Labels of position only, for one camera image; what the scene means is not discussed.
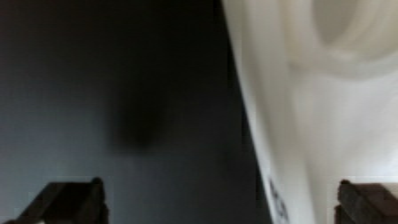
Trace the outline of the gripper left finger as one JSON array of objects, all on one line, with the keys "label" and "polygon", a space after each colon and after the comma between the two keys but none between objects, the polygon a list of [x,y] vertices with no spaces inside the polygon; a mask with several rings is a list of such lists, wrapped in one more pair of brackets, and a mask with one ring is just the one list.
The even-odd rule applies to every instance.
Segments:
[{"label": "gripper left finger", "polygon": [[14,224],[108,224],[103,180],[52,182]]}]

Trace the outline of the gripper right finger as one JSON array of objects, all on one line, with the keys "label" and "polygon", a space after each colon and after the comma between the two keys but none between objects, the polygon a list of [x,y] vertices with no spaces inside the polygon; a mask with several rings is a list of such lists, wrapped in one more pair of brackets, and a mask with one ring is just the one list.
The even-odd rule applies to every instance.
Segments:
[{"label": "gripper right finger", "polygon": [[398,224],[398,183],[354,183],[338,188],[334,224]]}]

